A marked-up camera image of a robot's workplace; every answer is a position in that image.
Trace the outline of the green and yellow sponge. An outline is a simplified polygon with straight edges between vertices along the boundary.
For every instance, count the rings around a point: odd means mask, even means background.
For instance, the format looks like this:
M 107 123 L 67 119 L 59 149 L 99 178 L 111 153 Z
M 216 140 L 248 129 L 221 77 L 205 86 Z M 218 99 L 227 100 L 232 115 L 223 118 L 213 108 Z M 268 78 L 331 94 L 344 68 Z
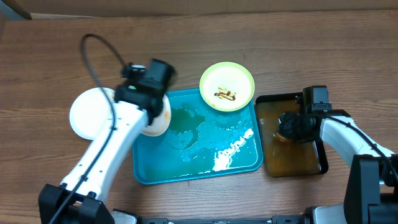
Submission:
M 287 139 L 287 138 L 283 137 L 283 136 L 282 136 L 281 134 L 279 134 L 278 132 L 276 132 L 276 133 L 274 134 L 274 136 L 275 136 L 278 140 L 280 140 L 280 141 L 282 141 L 282 142 L 292 142 L 291 139 Z

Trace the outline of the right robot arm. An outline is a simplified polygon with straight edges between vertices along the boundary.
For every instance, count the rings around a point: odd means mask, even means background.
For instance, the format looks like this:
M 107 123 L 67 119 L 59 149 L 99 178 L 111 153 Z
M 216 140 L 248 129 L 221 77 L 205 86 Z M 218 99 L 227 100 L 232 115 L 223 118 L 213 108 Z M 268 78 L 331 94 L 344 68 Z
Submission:
M 310 86 L 296 98 L 297 112 L 280 115 L 278 137 L 294 143 L 321 140 L 349 165 L 343 203 L 310 209 L 312 223 L 397 223 L 397 154 L 360 130 L 344 110 L 334 110 L 326 86 Z

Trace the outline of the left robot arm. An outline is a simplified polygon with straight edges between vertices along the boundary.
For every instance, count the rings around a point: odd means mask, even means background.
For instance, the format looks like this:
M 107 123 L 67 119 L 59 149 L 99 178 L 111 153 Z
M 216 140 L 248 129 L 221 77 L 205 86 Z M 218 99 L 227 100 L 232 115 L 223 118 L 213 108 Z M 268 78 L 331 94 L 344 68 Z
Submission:
M 176 75 L 173 66 L 152 59 L 149 67 L 129 64 L 114 93 L 111 117 L 60 185 L 46 184 L 39 194 L 42 223 L 137 223 L 131 213 L 113 210 L 108 198 L 124 158 L 145 128 L 171 119 L 165 95 Z

